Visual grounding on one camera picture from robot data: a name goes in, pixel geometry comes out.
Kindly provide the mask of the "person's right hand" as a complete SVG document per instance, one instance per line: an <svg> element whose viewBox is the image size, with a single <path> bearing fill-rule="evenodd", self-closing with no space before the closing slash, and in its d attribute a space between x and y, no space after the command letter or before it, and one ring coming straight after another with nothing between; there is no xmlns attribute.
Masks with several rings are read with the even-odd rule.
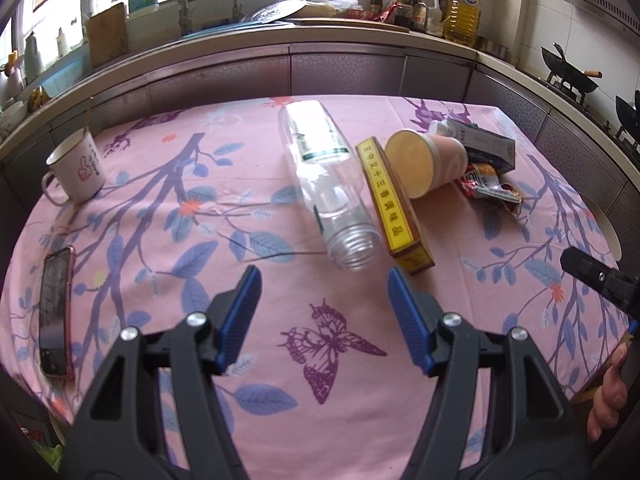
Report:
<svg viewBox="0 0 640 480"><path fill-rule="evenodd" d="M587 434L592 443L600 439L604 430L614 429L618 425L620 412L626 406L628 388L620 373L627 354L628 344L623 342L612 354L611 365L603 376L602 385L593 396L587 420Z"/></svg>

